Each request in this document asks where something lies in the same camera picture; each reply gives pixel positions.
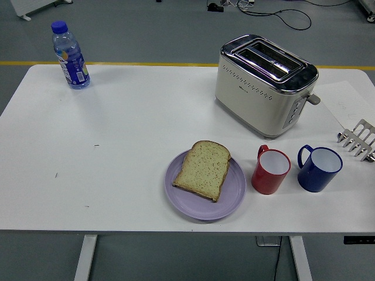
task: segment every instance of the toaster vent hole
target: toaster vent hole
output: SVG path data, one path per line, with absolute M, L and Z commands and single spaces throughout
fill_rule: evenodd
M 251 85 L 251 83 L 248 83 L 245 79 L 243 79 L 242 77 L 240 77 L 238 74 L 236 74 L 234 71 L 230 70 L 228 67 L 226 67 L 225 65 L 223 65 L 223 69 L 225 71 L 227 71 L 229 74 L 233 75 L 234 78 L 236 78 L 237 80 L 240 80 L 241 83 L 244 83 L 245 86 L 248 86 L 250 89 L 252 89 L 253 91 L 255 91 L 256 93 L 258 93 L 259 95 L 262 95 L 264 98 L 267 98 L 269 99 L 270 101 L 272 101 L 272 96 L 270 95 L 267 95 L 265 93 L 263 93 L 262 90 L 259 90 L 257 87 L 255 87 L 254 85 Z

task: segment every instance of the cup handle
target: cup handle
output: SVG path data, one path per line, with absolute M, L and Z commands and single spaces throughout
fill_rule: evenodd
M 304 164 L 302 164 L 302 152 L 303 152 L 304 149 L 307 149 L 308 151 L 310 151 L 310 153 L 313 151 L 313 148 L 309 145 L 304 145 L 303 147 L 301 147 L 301 149 L 298 152 L 298 158 L 297 158 L 298 166 L 300 168 L 302 168 L 304 166 Z
M 260 153 L 262 153 L 263 151 L 266 151 L 266 150 L 268 150 L 268 149 L 269 149 L 269 148 L 268 148 L 267 145 L 261 145 L 260 148 L 259 148 L 259 150 L 258 150 L 258 158 L 259 158 L 259 156 L 260 156 Z

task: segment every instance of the table top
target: table top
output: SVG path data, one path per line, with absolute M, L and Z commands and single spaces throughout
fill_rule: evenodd
M 31 67 L 0 116 L 0 229 L 375 232 L 375 164 L 360 162 L 336 142 L 343 127 L 323 102 L 306 104 L 296 125 L 270 140 L 218 104 L 215 67 L 88 71 L 90 86 L 71 90 L 60 66 Z M 319 73 L 317 86 L 350 83 L 374 104 L 375 88 L 364 72 Z M 164 187 L 172 159 L 203 139 L 227 147 L 247 179 L 239 208 L 215 221 L 182 214 Z M 262 144 L 292 162 L 279 190 L 268 196 L 250 183 Z M 327 146 L 343 159 L 342 171 L 320 193 L 305 191 L 296 179 L 297 153 L 305 144 Z

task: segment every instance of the bread slice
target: bread slice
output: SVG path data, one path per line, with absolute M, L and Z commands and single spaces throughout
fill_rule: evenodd
M 210 140 L 198 141 L 185 156 L 173 185 L 217 202 L 229 160 L 229 150 L 223 145 Z

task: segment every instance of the cream toaster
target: cream toaster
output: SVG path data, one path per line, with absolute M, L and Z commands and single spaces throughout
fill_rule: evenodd
M 215 96 L 267 138 L 296 124 L 318 79 L 315 66 L 257 35 L 226 43 L 220 51 Z

